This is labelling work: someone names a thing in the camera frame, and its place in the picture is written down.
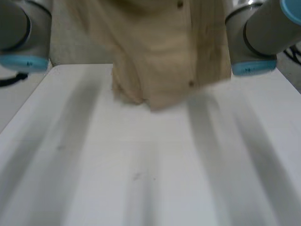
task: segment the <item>blue ring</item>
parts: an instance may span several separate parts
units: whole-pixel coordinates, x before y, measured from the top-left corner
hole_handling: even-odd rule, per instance
[[[301,0],[281,0],[280,7],[287,18],[301,25]]]

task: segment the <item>beige shirt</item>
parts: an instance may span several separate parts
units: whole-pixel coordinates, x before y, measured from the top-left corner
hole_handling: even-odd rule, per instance
[[[114,55],[113,90],[158,109],[230,78],[222,0],[66,0]]]

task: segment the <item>black cable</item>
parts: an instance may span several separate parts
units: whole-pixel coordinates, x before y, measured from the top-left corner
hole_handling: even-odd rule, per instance
[[[14,78],[0,80],[0,88],[14,85],[15,83],[28,78],[27,73],[18,73]]]
[[[288,58],[290,58],[290,59],[291,59],[292,61],[294,61],[296,64],[298,64],[298,65],[301,66],[301,62],[300,62],[300,60],[299,60],[298,57],[297,57],[297,56],[301,57],[301,52],[298,50],[298,48],[297,48],[296,45],[291,46],[289,49],[287,49],[287,50],[285,50],[285,51],[283,51],[283,52],[284,52],[284,54],[285,54]]]

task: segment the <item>gray cylinder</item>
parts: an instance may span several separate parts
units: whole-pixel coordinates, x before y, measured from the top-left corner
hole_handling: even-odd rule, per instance
[[[244,40],[244,26],[259,7],[260,4],[253,4],[240,8],[226,19],[228,46],[234,75],[261,74],[276,68],[276,55],[258,55],[249,49]]]
[[[32,0],[14,1],[15,8],[21,8],[26,13],[31,29],[25,43],[0,52],[0,64],[4,67],[22,73],[47,70],[52,21],[51,11],[48,9],[52,8],[52,0],[40,2],[48,4],[41,5]]]
[[[257,52],[275,55],[301,41],[301,26],[283,13],[280,0],[267,0],[246,23],[246,38]]]
[[[30,21],[24,11],[11,0],[0,0],[0,50],[25,42],[29,30]]]

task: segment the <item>button-up shirt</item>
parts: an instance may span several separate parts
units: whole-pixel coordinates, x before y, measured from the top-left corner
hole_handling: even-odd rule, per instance
[[[158,109],[230,78],[222,0],[66,0],[114,56],[113,90]]]

